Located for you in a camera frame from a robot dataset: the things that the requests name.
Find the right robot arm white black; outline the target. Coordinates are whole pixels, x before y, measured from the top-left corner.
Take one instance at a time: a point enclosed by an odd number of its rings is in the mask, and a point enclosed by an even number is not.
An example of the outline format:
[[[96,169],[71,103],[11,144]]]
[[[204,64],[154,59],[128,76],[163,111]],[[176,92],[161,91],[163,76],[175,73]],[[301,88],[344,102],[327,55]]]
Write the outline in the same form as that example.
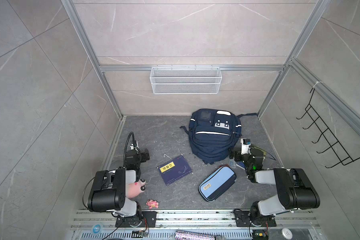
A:
[[[277,194],[254,202],[250,208],[250,226],[259,227],[274,216],[295,210],[317,209],[321,200],[303,169],[263,169],[267,153],[252,146],[249,139],[240,139],[241,149],[229,149],[229,158],[242,164],[247,179],[255,184],[274,185]]]

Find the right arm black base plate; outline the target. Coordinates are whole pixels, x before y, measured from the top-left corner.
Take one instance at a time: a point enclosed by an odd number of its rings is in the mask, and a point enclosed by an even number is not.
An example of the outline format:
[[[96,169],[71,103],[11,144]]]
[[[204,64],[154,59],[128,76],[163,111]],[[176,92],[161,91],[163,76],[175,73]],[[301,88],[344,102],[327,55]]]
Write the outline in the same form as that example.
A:
[[[237,227],[276,227],[274,216],[263,216],[253,211],[233,210]]]

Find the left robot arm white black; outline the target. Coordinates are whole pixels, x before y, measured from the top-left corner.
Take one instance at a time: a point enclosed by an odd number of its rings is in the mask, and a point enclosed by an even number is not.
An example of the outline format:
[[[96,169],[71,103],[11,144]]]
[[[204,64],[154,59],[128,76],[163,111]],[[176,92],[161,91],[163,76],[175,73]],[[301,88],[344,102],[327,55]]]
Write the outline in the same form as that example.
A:
[[[85,209],[96,212],[109,212],[125,221],[143,220],[141,205],[132,199],[146,191],[146,180],[141,178],[141,164],[150,160],[148,150],[138,146],[134,132],[130,132],[123,153],[123,166],[115,170],[96,172],[86,184],[91,185],[88,198],[82,194]]]

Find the Animal Farm paperback book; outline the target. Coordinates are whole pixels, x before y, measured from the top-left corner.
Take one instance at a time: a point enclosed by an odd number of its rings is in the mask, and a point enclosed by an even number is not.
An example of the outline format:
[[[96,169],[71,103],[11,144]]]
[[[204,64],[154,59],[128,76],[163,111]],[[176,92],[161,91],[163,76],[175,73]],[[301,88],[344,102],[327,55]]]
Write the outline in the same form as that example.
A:
[[[245,166],[245,164],[244,164],[243,162],[236,162],[236,166],[237,166],[238,168],[243,169],[243,170],[246,169],[246,166]]]

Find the navy blue student backpack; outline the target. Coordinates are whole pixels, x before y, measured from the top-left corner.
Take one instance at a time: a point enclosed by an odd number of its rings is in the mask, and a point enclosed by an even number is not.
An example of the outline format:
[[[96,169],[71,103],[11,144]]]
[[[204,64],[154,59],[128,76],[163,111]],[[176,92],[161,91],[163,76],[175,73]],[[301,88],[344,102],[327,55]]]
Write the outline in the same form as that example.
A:
[[[192,153],[212,165],[227,158],[242,136],[241,117],[228,111],[199,109],[192,113],[189,126],[181,126],[189,137]]]

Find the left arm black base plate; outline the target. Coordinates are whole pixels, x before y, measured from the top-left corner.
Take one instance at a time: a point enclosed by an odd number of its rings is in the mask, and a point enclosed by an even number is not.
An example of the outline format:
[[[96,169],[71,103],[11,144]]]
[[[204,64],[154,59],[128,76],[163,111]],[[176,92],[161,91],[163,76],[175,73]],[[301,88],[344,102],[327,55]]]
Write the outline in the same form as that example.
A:
[[[157,221],[157,212],[143,211],[141,214],[136,214],[133,217],[121,217],[116,218],[115,227],[119,228],[154,228]]]

